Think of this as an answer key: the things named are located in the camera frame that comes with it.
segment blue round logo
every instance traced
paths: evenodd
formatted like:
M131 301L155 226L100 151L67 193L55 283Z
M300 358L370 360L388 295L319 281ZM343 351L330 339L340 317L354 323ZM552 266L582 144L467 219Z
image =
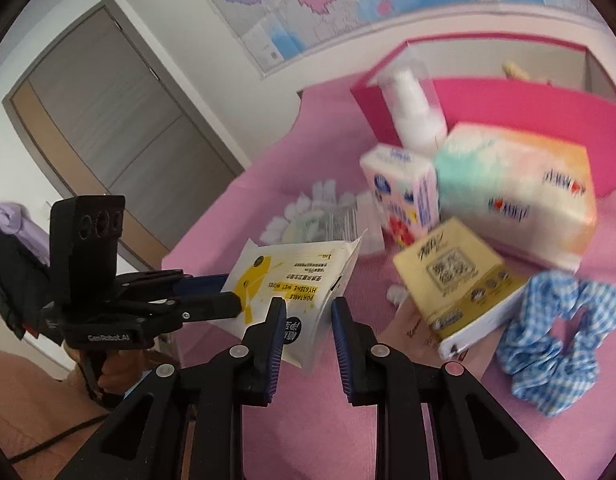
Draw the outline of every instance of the blue round logo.
M374 186L379 190L379 193L389 195L392 192L390 183L383 175L376 175L374 177Z

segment hanging clothing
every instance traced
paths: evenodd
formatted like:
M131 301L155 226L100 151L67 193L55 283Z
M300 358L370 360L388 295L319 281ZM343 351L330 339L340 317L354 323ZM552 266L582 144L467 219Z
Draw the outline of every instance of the hanging clothing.
M50 266L50 236L32 220L25 218L21 205L0 203L0 230L7 235L15 235L41 263Z
M28 327L61 344L61 333L48 328L39 314L51 301L50 268L17 237L0 230L0 314L6 325L20 339Z

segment pink storage box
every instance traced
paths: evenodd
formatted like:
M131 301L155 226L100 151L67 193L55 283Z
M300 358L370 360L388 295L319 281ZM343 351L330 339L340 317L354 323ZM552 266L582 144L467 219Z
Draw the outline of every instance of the pink storage box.
M462 122L527 130L584 145L597 197L616 189L616 85L585 47L521 34L458 34L408 40L351 92L379 142L400 146L377 75L403 56L430 73L448 128ZM505 78L512 61L550 85Z

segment package with barcode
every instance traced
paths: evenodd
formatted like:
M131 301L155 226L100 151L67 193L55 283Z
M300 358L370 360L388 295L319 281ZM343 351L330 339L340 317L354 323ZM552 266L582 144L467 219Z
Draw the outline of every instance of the package with barcode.
M456 218L393 261L443 359L459 356L520 307L526 279Z
M283 232L281 243L352 242L359 237L360 256L385 250L379 214L369 191L359 194L350 205L313 209L298 215Z
M272 298L283 298L281 358L308 372L330 330L332 300L344 293L359 247L360 238L266 247L248 240L222 289L239 296L242 312L213 323L242 338L248 326L265 320Z

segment blue checkered scrunchie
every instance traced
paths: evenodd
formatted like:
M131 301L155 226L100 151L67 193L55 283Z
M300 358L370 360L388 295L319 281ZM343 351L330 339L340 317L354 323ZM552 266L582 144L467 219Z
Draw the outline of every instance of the blue checkered scrunchie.
M557 317L570 320L582 306L578 332L562 354L563 341L548 332ZM594 386L594 350L615 328L616 287L547 270L528 280L519 316L505 330L496 357L512 375L512 394L555 416Z

